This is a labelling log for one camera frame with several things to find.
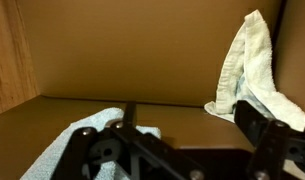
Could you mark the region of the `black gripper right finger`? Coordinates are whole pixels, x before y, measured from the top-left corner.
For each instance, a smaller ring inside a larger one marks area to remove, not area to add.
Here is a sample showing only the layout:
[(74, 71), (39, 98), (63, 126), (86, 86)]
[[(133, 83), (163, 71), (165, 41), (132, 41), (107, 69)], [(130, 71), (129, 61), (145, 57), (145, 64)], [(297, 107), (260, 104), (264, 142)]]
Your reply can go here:
[(250, 180), (298, 180), (284, 170), (286, 160), (305, 174), (305, 128), (266, 118), (245, 100), (237, 102), (234, 122), (255, 147), (246, 169)]

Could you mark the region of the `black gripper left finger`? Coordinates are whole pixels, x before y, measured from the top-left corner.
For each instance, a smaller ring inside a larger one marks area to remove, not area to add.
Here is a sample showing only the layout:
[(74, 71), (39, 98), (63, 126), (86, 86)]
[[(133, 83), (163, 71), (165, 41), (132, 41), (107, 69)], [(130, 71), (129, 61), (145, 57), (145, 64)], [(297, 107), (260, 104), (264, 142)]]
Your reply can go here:
[(136, 104), (103, 130), (73, 131), (51, 180), (94, 180), (114, 162), (130, 180), (205, 180), (205, 169), (150, 133), (135, 128)]

